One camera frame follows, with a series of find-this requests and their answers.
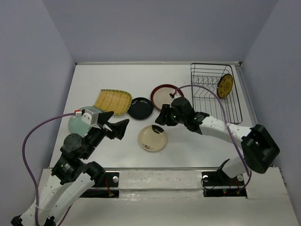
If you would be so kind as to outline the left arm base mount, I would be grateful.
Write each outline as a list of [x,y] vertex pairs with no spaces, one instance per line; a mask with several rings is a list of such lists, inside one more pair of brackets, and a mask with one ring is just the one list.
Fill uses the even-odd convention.
[[80,198],[119,198],[119,171],[107,171],[103,181],[87,189]]

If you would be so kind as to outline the red rimmed beige plate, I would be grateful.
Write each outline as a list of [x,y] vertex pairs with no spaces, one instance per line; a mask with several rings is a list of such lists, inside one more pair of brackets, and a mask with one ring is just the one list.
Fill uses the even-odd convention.
[[[176,86],[171,84],[163,84],[157,86],[150,95],[150,100],[154,107],[161,111],[162,105],[167,104],[170,105],[173,101],[173,99],[169,96],[169,93],[171,93],[173,90],[178,89]],[[179,90],[179,93],[181,94],[181,97],[184,97],[184,94],[181,90]]]

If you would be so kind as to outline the amber patterned small plate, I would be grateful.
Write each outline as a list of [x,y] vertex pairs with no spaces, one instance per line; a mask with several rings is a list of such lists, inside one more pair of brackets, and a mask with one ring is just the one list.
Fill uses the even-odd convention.
[[231,92],[234,84],[233,76],[230,73],[223,75],[217,85],[217,96],[226,98]]

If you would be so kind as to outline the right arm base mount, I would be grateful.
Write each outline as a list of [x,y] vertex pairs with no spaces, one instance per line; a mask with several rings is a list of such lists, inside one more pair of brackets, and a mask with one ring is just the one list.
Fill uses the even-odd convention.
[[243,175],[222,182],[215,171],[202,171],[201,185],[203,196],[209,197],[247,197]]

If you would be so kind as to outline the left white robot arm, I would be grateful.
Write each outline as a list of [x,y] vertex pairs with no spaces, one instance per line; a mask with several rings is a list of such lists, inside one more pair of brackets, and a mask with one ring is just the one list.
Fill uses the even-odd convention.
[[25,167],[35,186],[35,199],[29,209],[22,215],[11,220],[13,226],[59,226],[65,220],[73,203],[88,189],[99,186],[105,181],[105,169],[97,162],[84,163],[101,141],[124,137],[129,119],[110,123],[113,111],[99,113],[94,110],[82,109],[70,113],[81,119],[90,129],[81,136],[69,134],[60,148],[61,156],[51,170],[46,184],[39,186],[25,156],[25,145],[29,138],[26,135],[22,145],[22,158]]

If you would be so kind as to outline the yellow bamboo woven plate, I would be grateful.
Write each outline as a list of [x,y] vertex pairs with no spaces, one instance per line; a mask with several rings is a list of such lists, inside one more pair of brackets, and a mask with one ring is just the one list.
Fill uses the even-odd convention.
[[113,111],[120,116],[128,112],[132,103],[132,95],[126,91],[116,89],[102,89],[93,107],[102,112]]

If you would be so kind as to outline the light green round plate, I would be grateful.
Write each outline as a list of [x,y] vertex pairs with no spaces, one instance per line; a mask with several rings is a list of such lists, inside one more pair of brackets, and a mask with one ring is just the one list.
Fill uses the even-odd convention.
[[82,107],[76,110],[76,114],[69,119],[69,131],[84,137],[90,130],[91,125],[87,125],[81,120],[82,110],[94,108],[92,106]]

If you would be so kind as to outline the cream plate black brushstroke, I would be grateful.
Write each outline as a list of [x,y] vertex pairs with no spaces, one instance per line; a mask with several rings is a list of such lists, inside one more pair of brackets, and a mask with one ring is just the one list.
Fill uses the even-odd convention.
[[148,152],[157,152],[163,149],[168,141],[166,131],[157,125],[144,127],[138,135],[138,144]]

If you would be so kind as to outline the black round plate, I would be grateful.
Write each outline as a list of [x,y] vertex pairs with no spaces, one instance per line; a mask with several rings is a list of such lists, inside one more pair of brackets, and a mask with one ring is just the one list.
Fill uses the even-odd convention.
[[135,120],[145,120],[149,118],[153,112],[153,104],[144,97],[134,98],[131,102],[127,113]]

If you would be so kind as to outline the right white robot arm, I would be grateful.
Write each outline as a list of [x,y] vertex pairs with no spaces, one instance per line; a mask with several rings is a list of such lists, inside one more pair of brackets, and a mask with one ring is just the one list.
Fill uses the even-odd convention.
[[162,126],[182,124],[191,132],[232,143],[238,156],[225,160],[215,173],[215,178],[223,185],[244,173],[264,174],[280,153],[264,126],[245,127],[218,120],[207,113],[194,111],[184,97],[174,99],[169,105],[163,104],[155,123]]

